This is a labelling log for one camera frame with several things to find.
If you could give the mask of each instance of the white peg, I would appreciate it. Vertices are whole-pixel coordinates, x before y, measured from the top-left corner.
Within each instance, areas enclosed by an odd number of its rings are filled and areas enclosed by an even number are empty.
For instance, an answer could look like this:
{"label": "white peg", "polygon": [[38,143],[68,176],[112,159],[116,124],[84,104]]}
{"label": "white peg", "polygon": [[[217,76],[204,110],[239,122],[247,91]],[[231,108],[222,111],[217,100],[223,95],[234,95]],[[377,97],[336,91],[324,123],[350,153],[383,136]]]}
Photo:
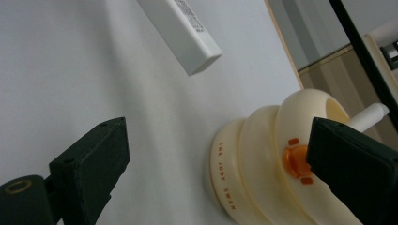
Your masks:
{"label": "white peg", "polygon": [[389,113],[389,108],[381,103],[374,103],[362,112],[358,113],[348,121],[347,125],[363,132],[379,122]]}

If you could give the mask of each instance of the screw hole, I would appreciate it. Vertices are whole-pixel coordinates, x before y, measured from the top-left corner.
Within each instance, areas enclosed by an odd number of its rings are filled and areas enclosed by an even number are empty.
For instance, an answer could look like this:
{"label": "screw hole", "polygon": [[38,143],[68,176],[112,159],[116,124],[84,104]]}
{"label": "screw hole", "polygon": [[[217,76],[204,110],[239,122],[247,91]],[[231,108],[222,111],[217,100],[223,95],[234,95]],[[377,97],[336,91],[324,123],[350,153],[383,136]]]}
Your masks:
{"label": "screw hole", "polygon": [[17,194],[25,191],[26,189],[32,186],[32,181],[30,180],[20,180],[12,183],[11,185],[6,187],[7,194]]}
{"label": "screw hole", "polygon": [[74,158],[68,158],[64,160],[64,163],[71,163],[72,161],[74,161]]}

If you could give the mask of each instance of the white rectangular block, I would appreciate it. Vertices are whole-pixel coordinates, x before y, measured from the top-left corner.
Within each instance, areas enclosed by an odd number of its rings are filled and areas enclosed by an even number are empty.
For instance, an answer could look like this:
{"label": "white rectangular block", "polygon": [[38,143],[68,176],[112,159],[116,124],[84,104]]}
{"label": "white rectangular block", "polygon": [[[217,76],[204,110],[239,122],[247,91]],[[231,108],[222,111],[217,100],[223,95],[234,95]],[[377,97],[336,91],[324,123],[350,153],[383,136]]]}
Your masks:
{"label": "white rectangular block", "polygon": [[185,0],[138,0],[189,75],[205,70],[222,51]]}

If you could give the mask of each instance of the wall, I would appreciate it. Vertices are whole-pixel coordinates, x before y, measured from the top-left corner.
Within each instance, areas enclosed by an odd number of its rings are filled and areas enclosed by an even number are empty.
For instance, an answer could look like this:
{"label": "wall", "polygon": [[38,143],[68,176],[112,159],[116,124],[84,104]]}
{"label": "wall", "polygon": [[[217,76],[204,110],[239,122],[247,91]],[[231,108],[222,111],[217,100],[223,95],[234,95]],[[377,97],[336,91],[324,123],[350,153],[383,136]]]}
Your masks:
{"label": "wall", "polygon": [[[268,0],[297,69],[349,43],[328,0]],[[398,18],[396,0],[343,0],[361,35]]]}

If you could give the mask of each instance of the cream stacking ring toy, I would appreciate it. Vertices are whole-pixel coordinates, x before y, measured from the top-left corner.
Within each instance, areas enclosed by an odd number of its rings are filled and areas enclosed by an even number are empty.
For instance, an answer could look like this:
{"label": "cream stacking ring toy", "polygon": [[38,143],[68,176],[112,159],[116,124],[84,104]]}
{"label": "cream stacking ring toy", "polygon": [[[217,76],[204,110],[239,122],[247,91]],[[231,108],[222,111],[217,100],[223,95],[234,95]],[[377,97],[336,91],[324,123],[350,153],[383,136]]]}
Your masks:
{"label": "cream stacking ring toy", "polygon": [[[265,106],[227,124],[217,134],[210,158],[213,187],[223,208],[239,224],[360,224],[311,172],[307,144],[314,117],[363,131],[388,112],[380,105],[350,120],[332,96],[305,89],[281,106]],[[364,125],[369,117],[377,121]]]}

